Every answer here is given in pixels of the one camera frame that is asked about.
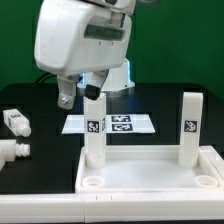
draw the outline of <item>white robot body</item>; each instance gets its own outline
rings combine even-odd
[[[38,23],[35,59],[39,68],[73,76],[122,65],[131,32],[126,16],[110,27],[111,11],[77,0],[45,0]]]

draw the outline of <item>white connector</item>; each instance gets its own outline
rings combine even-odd
[[[4,122],[15,136],[28,137],[31,134],[30,122],[17,109],[3,111]]]
[[[16,140],[0,141],[0,170],[5,162],[13,162],[15,158],[30,155],[30,145],[17,144]]]

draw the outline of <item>white plastic part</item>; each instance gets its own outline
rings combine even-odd
[[[195,177],[194,181],[198,187],[203,188],[216,188],[218,187],[219,183],[217,179],[207,175],[197,176]]]
[[[5,162],[13,162],[16,156],[29,156],[30,146],[17,144],[16,140],[0,140],[0,170]]]
[[[202,93],[184,93],[178,163],[189,169],[198,163],[202,106]]]
[[[93,101],[84,97],[86,162],[91,168],[105,165],[106,95]]]
[[[82,180],[82,186],[86,188],[104,187],[105,179],[100,176],[88,176]]]
[[[105,22],[110,17],[110,10],[88,2],[45,0],[35,44],[38,67],[53,74],[70,76],[121,66],[131,32],[128,16],[123,27],[118,28],[118,32],[123,32],[121,40],[85,38],[88,25],[106,29]]]
[[[30,122],[17,109],[4,110],[4,122],[15,136],[28,137],[31,134]]]
[[[83,80],[78,83],[78,88],[84,89],[87,84],[91,84],[92,74],[92,72],[83,74]],[[118,92],[134,86],[135,83],[130,79],[130,62],[125,59],[121,67],[110,69],[101,91]]]

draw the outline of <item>circular hole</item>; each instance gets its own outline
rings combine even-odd
[[[198,187],[215,188],[218,187],[218,180],[211,176],[200,175],[194,179]]]
[[[86,188],[100,188],[105,186],[104,178],[100,176],[89,176],[82,180],[82,186]]]

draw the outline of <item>cable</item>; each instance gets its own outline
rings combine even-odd
[[[161,0],[137,0],[137,4],[145,6],[154,6],[160,2]]]
[[[55,77],[56,77],[56,75],[48,75],[45,78],[43,78],[39,83],[44,83],[46,80],[55,78]]]
[[[51,75],[51,73],[49,73],[49,72],[45,72],[43,75],[41,75],[39,78],[37,78],[36,81],[35,81],[34,83],[40,83],[40,81],[41,81],[42,79],[44,79],[45,77],[47,77],[47,76],[49,76],[49,75]]]

